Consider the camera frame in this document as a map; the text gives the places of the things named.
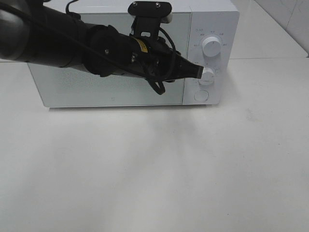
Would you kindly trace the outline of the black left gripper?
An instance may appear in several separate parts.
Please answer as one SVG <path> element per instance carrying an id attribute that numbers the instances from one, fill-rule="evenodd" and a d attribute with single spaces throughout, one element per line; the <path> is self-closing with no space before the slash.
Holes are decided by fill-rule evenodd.
<path id="1" fill-rule="evenodd" d="M 175 81 L 184 78 L 201 79 L 203 67 L 184 59 L 176 50 L 172 39 L 159 37 L 156 41 L 150 37 L 133 37 L 140 47 L 132 53 L 130 75 L 147 81 Z"/>

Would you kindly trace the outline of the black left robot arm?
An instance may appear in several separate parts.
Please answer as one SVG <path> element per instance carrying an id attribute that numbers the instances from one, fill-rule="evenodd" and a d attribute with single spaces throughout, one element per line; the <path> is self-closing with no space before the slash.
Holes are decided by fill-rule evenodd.
<path id="1" fill-rule="evenodd" d="M 150 84 L 202 76 L 186 60 L 161 24 L 169 22 L 169 2 L 135 1 L 129 35 L 111 25 L 86 23 L 66 7 L 60 12 L 44 0 L 0 3 L 0 57 L 4 60 L 73 68 L 107 77 L 132 75 Z"/>

